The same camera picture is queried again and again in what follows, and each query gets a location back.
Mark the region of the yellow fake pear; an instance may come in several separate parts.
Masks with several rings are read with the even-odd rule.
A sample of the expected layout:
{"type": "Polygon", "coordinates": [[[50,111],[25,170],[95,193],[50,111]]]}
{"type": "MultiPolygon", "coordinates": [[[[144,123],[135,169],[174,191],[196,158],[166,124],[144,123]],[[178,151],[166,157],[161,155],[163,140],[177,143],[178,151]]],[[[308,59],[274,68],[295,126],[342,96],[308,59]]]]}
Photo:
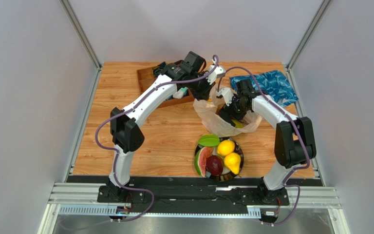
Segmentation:
{"type": "Polygon", "coordinates": [[[237,153],[230,153],[224,157],[224,165],[233,174],[238,175],[240,172],[241,156],[237,153]]]}

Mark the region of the dark red fake apple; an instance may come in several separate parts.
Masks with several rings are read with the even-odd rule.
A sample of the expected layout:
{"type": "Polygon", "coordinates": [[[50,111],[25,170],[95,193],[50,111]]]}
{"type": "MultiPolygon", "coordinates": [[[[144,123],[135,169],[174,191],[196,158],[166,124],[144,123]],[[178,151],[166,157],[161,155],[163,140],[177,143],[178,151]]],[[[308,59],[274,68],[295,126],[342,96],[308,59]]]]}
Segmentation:
{"type": "Polygon", "coordinates": [[[210,156],[206,161],[206,169],[210,172],[211,175],[221,175],[224,170],[223,160],[216,155],[210,156]]]}

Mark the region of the yellow fake banana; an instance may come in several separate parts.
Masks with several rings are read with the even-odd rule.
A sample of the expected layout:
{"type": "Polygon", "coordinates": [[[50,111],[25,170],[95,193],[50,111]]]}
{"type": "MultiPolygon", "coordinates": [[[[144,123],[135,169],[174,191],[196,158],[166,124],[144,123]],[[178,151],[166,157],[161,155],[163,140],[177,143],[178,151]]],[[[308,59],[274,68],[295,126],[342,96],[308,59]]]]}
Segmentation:
{"type": "Polygon", "coordinates": [[[235,124],[235,128],[243,128],[243,124],[237,120],[232,120],[232,122],[235,124]]]}

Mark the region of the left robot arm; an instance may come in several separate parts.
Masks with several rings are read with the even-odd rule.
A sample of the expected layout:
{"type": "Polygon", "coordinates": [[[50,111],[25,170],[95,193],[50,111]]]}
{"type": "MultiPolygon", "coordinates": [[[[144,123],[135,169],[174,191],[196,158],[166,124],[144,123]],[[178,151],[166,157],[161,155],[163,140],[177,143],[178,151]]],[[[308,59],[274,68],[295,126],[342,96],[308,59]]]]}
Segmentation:
{"type": "Polygon", "coordinates": [[[213,55],[212,62],[205,71],[205,59],[190,51],[184,60],[161,63],[161,71],[152,85],[122,110],[114,108],[110,118],[97,128],[96,136],[109,123],[114,143],[110,148],[114,151],[112,171],[107,184],[99,188],[98,202],[125,202],[132,191],[147,192],[147,189],[129,186],[134,154],[145,140],[141,127],[154,110],[183,87],[188,88],[196,100],[208,99],[219,70],[217,55],[213,55]]]}

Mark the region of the translucent white plastic bag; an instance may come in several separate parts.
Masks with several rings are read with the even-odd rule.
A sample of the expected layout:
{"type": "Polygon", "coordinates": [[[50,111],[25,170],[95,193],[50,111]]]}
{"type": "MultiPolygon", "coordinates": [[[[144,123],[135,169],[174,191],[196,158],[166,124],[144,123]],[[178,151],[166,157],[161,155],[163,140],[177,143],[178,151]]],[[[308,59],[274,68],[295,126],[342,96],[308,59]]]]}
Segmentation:
{"type": "Polygon", "coordinates": [[[248,111],[244,118],[240,121],[242,128],[232,126],[219,116],[219,111],[225,104],[223,98],[216,98],[217,86],[211,88],[210,100],[194,100],[193,107],[197,115],[200,117],[204,127],[214,135],[219,137],[232,137],[239,134],[252,133],[257,130],[263,118],[261,115],[248,111]]]}

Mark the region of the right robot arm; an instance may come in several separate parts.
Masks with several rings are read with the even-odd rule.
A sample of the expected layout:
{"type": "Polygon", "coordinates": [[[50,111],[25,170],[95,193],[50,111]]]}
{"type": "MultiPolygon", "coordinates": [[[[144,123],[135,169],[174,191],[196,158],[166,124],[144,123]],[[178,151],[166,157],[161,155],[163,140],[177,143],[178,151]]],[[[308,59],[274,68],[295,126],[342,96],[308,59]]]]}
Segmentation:
{"type": "Polygon", "coordinates": [[[257,192],[261,203],[275,201],[291,175],[308,168],[317,154],[312,121],[308,117],[291,114],[259,86],[253,87],[249,79],[237,84],[236,93],[229,88],[218,87],[215,95],[225,101],[219,115],[229,124],[234,125],[233,119],[241,120],[251,111],[262,116],[275,129],[276,161],[261,179],[257,192]]]}

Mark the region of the yellow fake lemon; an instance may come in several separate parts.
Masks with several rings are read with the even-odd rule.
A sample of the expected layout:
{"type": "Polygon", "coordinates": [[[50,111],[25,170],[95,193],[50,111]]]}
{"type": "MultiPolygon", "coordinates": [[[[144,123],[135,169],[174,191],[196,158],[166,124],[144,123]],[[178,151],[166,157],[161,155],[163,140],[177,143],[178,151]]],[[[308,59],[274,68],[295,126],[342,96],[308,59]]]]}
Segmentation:
{"type": "Polygon", "coordinates": [[[219,156],[225,157],[235,151],[235,142],[232,140],[223,140],[217,146],[216,152],[219,156]]]}

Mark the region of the fake watermelon slice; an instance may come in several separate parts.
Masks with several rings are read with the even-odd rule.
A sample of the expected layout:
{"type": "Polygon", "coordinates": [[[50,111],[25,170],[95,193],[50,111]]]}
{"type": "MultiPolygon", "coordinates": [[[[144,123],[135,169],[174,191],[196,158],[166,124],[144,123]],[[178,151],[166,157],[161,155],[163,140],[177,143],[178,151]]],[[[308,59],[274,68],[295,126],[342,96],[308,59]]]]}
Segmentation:
{"type": "Polygon", "coordinates": [[[194,167],[201,177],[206,177],[206,162],[213,155],[213,147],[203,147],[199,149],[194,157],[194,167]]]}

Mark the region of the green fake starfruit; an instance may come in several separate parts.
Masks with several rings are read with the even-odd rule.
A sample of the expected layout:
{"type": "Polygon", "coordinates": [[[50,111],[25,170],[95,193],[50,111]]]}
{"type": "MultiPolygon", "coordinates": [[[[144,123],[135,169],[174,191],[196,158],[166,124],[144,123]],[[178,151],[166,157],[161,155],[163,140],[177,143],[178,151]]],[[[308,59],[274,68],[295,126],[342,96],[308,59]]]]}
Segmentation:
{"type": "Polygon", "coordinates": [[[220,138],[214,134],[204,135],[198,140],[198,144],[205,147],[215,147],[218,146],[220,142],[220,138]]]}

